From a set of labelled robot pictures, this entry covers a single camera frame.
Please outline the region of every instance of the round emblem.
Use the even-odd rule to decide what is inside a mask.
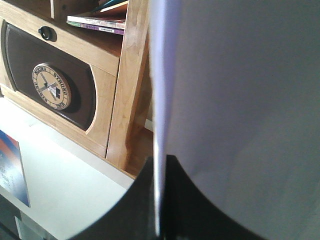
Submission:
[[[66,78],[47,63],[34,67],[32,80],[42,100],[54,109],[66,109],[71,103],[71,91]]]

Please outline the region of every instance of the framed picture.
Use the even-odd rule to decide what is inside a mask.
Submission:
[[[1,130],[0,186],[30,207],[19,143]]]

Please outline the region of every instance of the black knob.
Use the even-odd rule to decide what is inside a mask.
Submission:
[[[42,26],[39,30],[38,30],[38,33],[40,33],[41,37],[46,40],[46,41],[49,41],[49,40],[52,40],[52,31],[51,31],[51,28],[48,27],[48,26]]]

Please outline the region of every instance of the dark brown panel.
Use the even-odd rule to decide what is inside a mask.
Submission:
[[[11,24],[7,25],[5,48],[12,79],[19,92],[79,128],[88,129],[96,110],[96,89],[88,64]],[[54,66],[65,76],[72,95],[72,101],[68,108],[53,109],[37,93],[33,84],[32,72],[34,67],[41,63]]]

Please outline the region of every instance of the wooden cabinet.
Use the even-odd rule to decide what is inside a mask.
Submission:
[[[90,0],[0,0],[1,93],[103,160],[135,175],[144,157],[152,153],[152,133],[144,129],[151,100],[148,1],[130,0],[124,36],[66,24],[67,15],[85,12],[95,4]],[[95,111],[87,129],[77,127],[15,88],[6,53],[7,24],[89,65],[95,86]],[[54,31],[54,40],[42,39],[38,32],[42,26]],[[25,81],[33,84],[31,74],[25,76]]]

